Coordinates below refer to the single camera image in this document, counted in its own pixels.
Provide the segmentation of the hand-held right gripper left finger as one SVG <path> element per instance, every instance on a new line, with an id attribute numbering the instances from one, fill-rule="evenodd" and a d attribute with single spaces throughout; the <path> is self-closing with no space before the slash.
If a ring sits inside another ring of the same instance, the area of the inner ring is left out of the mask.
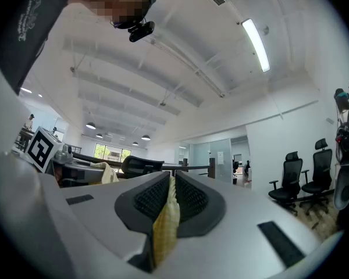
<path id="1" fill-rule="evenodd" d="M 155 220 L 169 192 L 170 173 L 160 171 L 127 180 L 133 188 L 122 192 L 115 201 L 115 212 L 131 231 L 152 234 Z"/>

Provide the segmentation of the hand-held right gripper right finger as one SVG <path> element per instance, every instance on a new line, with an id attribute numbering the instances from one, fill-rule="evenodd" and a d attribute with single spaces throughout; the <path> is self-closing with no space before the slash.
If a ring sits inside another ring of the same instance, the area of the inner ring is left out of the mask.
<path id="1" fill-rule="evenodd" d="M 182 171 L 176 174 L 175 184 L 176 200 L 180 208 L 177 237 L 207 235 L 225 216 L 224 197 Z"/>

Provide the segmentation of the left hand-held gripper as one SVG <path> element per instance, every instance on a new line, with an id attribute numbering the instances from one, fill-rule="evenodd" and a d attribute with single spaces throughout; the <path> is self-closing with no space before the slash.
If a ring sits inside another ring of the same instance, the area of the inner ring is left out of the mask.
<path id="1" fill-rule="evenodd" d="M 63 144 L 42 127 L 37 128 L 25 154 L 39 172 L 54 176 L 60 187 L 102 183 L 103 167 L 92 167 L 73 151 L 71 145 Z"/>

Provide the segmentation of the pale yellow clothes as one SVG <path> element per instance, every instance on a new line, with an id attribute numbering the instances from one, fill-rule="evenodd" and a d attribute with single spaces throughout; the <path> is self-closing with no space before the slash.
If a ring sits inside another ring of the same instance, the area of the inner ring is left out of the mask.
<path id="1" fill-rule="evenodd" d="M 155 220 L 152 234 L 146 235 L 129 230 L 115 212 L 118 196 L 131 188 L 127 180 L 120 181 L 107 163 L 96 163 L 103 167 L 102 187 L 94 194 L 97 198 L 91 211 L 91 231 L 108 249 L 122 260 L 143 271 L 151 272 L 167 257 L 177 242 L 180 208 L 176 200 L 175 178 L 170 175 L 167 201 Z"/>

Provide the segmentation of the black office chair with headrest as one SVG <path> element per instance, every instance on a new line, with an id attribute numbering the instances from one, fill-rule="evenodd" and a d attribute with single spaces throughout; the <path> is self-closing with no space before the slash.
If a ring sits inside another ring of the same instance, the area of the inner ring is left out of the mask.
<path id="1" fill-rule="evenodd" d="M 296 200 L 301 190 L 300 175 L 302 172 L 303 160 L 299 158 L 298 152 L 290 152 L 286 155 L 283 163 L 282 185 L 277 188 L 275 181 L 270 181 L 274 189 L 268 192 L 268 195 L 275 201 L 276 204 L 288 210 L 293 215 L 297 216 Z"/>
<path id="2" fill-rule="evenodd" d="M 309 216 L 310 211 L 315 205 L 318 205 L 324 209 L 325 213 L 328 213 L 329 199 L 324 195 L 325 191 L 328 191 L 332 183 L 332 177 L 330 175 L 332 164 L 332 150 L 327 149 L 328 144 L 325 138 L 318 140 L 315 143 L 316 152 L 313 154 L 313 175 L 312 181 L 308 181 L 307 173 L 309 170 L 303 170 L 301 173 L 305 174 L 305 184 L 301 187 L 301 190 L 311 194 L 311 197 L 306 201 L 301 201 L 299 207 L 303 204 L 309 203 L 310 207 L 306 210 L 305 214 Z"/>

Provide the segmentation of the person's black shirt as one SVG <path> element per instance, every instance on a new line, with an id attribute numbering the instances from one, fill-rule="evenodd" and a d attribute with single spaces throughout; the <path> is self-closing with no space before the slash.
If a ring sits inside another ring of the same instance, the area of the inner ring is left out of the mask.
<path id="1" fill-rule="evenodd" d="M 16 94 L 68 0 L 0 0 L 0 70 Z"/>

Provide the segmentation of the black and white backpack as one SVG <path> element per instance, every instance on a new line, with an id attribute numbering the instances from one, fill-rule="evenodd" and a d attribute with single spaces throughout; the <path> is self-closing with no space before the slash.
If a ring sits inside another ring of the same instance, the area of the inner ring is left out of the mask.
<path id="1" fill-rule="evenodd" d="M 336 133 L 336 158 L 340 165 L 349 165 L 349 122 L 339 126 Z"/>

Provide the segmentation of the long ceiling light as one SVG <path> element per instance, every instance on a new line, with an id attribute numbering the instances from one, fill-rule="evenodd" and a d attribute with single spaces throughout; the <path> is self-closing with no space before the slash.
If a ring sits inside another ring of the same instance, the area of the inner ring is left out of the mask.
<path id="1" fill-rule="evenodd" d="M 245 32 L 248 34 L 250 41 L 252 42 L 252 45 L 260 62 L 262 72 L 266 73 L 270 70 L 270 64 L 261 36 L 259 35 L 254 22 L 252 21 L 252 19 L 247 19 L 242 22 L 242 26 Z"/>

